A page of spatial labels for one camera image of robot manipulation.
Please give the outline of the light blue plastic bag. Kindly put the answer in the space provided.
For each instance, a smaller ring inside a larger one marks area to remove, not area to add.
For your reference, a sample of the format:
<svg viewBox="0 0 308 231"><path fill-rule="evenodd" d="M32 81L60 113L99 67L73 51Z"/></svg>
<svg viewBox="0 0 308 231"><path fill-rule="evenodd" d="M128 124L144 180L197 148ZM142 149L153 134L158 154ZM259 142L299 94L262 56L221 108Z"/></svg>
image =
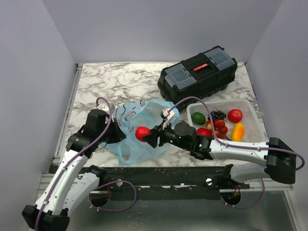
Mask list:
<svg viewBox="0 0 308 231"><path fill-rule="evenodd" d="M113 115L120 130L126 138L118 143L108 144L106 149L117 155L120 165L130 165L141 161L156 159L166 152L169 144L153 148L145 142L139 141L135 132L137 127L152 129L163 122L161 113L165 108L174 106L172 102L163 100L139 100L127 102L118 107Z"/></svg>

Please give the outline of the red fake peach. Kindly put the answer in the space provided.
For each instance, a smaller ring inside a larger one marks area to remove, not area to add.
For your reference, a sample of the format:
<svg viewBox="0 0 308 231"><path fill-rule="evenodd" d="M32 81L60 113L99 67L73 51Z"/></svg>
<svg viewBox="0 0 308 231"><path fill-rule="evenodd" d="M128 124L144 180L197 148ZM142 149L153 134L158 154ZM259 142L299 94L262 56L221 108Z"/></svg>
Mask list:
<svg viewBox="0 0 308 231"><path fill-rule="evenodd" d="M149 135L151 133L151 130L147 127L137 127L136 131L135 131L135 137L137 140L141 141L141 142L145 142L144 137Z"/></svg>

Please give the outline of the green fake fruit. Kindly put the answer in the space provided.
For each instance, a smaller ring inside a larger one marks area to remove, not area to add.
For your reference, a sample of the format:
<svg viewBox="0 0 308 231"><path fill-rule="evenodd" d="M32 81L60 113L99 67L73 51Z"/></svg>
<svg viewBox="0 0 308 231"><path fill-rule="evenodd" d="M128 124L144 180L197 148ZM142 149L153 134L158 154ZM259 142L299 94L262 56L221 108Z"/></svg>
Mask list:
<svg viewBox="0 0 308 231"><path fill-rule="evenodd" d="M196 125L204 125L206 123L206 117L200 112L193 113L191 120Z"/></svg>

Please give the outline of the red fruit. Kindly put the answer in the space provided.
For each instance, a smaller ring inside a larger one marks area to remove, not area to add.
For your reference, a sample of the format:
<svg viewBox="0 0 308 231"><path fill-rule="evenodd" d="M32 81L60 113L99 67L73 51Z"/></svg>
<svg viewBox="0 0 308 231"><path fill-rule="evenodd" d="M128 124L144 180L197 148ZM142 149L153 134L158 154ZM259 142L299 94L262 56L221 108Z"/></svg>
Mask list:
<svg viewBox="0 0 308 231"><path fill-rule="evenodd" d="M213 136L212 131L208 130L207 128L199 128L196 132L200 136L207 136L207 137Z"/></svg>

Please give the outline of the small fake fruit cluster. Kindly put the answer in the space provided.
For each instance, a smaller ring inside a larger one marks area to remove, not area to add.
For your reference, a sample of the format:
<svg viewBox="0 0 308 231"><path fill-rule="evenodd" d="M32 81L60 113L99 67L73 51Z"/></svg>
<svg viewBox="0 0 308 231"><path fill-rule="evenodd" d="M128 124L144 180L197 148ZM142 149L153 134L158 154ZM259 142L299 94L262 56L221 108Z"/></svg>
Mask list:
<svg viewBox="0 0 308 231"><path fill-rule="evenodd" d="M206 121L205 127L209 130L210 135L214 136L213 131L212 131L212 124L210 121ZM226 127L224 120L215 119L214 120L214 130L218 138L225 139L225 140L228 139L228 136L227 136L228 128Z"/></svg>

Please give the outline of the dark fake grapes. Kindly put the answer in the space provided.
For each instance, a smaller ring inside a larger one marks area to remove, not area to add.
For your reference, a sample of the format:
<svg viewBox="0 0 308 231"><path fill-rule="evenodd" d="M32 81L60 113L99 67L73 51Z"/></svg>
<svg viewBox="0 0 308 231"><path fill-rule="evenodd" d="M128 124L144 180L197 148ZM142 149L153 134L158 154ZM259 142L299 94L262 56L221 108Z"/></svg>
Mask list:
<svg viewBox="0 0 308 231"><path fill-rule="evenodd" d="M224 120L227 117L227 114L221 110L212 111L210 114L213 120Z"/></svg>

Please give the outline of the yellow fake mango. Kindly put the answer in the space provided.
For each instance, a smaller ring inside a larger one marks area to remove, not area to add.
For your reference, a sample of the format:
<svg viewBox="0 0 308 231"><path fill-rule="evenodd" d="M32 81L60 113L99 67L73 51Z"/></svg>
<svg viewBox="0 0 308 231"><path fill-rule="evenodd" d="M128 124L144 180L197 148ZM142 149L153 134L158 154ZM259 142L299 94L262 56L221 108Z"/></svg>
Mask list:
<svg viewBox="0 0 308 231"><path fill-rule="evenodd" d="M232 141L242 141L245 134L245 128L242 123L235 124L232 133L231 133L231 140Z"/></svg>

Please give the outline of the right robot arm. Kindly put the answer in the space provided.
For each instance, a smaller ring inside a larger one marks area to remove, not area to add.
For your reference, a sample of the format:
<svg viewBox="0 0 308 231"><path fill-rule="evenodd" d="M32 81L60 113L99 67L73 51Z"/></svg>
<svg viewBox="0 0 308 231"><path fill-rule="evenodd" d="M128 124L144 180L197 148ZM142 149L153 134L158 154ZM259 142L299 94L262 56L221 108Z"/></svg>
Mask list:
<svg viewBox="0 0 308 231"><path fill-rule="evenodd" d="M159 125L149 130L142 140L151 147L166 143L190 152L199 160L230 159L246 162L233 166L221 177L222 185L228 189L247 180L270 178L283 184L294 184L296 156L278 138L269 142L239 143L198 135L194 127L182 121L172 127Z"/></svg>

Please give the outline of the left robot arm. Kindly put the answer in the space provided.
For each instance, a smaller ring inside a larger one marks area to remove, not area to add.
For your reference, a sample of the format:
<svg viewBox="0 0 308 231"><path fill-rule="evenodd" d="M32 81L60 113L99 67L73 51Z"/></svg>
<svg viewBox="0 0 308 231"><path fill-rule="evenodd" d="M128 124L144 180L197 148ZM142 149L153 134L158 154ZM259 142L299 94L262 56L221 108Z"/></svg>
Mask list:
<svg viewBox="0 0 308 231"><path fill-rule="evenodd" d="M96 189L107 183L107 171L92 165L74 183L81 169L101 143L113 144L126 136L120 131L114 114L92 109L85 125L69 137L66 152L52 180L34 205L27 205L22 216L36 231L65 231L73 210Z"/></svg>

